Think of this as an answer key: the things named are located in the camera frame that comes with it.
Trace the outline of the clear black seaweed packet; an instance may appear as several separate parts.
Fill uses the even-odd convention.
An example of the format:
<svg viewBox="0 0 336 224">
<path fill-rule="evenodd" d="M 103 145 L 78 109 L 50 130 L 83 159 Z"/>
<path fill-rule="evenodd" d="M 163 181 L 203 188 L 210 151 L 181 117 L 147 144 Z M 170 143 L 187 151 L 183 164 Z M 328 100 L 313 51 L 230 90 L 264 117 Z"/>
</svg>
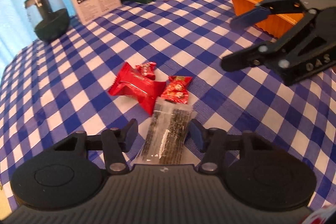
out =
<svg viewBox="0 0 336 224">
<path fill-rule="evenodd" d="M 196 116 L 193 106 L 158 98 L 145 142 L 134 164 L 176 165 L 181 162 L 188 125 Z"/>
</svg>

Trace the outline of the large red snack packet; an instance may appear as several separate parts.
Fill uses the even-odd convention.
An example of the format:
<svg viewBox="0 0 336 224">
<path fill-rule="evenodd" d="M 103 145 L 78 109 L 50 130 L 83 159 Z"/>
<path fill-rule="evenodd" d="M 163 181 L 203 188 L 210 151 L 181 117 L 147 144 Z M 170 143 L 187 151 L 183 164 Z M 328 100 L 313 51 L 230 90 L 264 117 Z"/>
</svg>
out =
<svg viewBox="0 0 336 224">
<path fill-rule="evenodd" d="M 165 90 L 166 83 L 141 75 L 129 63 L 124 63 L 108 93 L 111 96 L 129 96 L 136 99 L 149 115 L 153 114 L 157 97 Z"/>
</svg>

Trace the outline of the small red candy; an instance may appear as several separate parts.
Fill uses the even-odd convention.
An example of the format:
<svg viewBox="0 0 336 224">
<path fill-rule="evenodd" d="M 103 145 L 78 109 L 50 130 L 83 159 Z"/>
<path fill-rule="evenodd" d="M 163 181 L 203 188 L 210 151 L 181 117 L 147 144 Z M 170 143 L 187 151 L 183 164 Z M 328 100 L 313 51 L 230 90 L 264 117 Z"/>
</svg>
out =
<svg viewBox="0 0 336 224">
<path fill-rule="evenodd" d="M 157 64 L 155 62 L 147 62 L 143 64 L 136 65 L 135 68 L 136 70 L 144 77 L 155 80 L 155 69 L 156 69 Z"/>
<path fill-rule="evenodd" d="M 187 104 L 189 100 L 187 88 L 192 80 L 190 76 L 169 76 L 169 83 L 161 98 L 174 103 Z"/>
</svg>

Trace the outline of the blue white checkered tablecloth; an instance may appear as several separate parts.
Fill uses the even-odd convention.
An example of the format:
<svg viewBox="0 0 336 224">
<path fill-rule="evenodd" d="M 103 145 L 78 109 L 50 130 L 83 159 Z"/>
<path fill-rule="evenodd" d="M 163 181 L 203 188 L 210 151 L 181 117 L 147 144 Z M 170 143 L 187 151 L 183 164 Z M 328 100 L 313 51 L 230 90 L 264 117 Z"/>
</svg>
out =
<svg viewBox="0 0 336 224">
<path fill-rule="evenodd" d="M 11 210 L 9 180 L 26 160 L 76 130 L 90 135 L 135 118 L 132 161 L 150 117 L 137 101 L 108 89 L 124 63 L 154 61 L 159 81 L 191 76 L 189 103 L 206 127 L 254 131 L 310 166 L 317 176 L 311 208 L 335 203 L 335 73 L 290 87 L 265 67 L 234 73 L 221 58 L 269 40 L 251 27 L 233 32 L 231 0 L 126 3 L 50 44 L 34 41 L 5 69 L 1 82 L 1 184 Z"/>
</svg>

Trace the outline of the dark glass jar lamp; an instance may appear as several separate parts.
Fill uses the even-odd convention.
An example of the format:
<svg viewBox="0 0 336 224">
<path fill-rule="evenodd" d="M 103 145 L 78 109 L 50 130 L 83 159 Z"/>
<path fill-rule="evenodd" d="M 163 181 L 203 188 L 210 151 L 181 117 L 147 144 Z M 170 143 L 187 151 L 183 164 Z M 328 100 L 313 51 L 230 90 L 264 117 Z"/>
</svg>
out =
<svg viewBox="0 0 336 224">
<path fill-rule="evenodd" d="M 25 0 L 25 9 L 36 36 L 45 43 L 60 38 L 70 26 L 62 0 Z"/>
</svg>

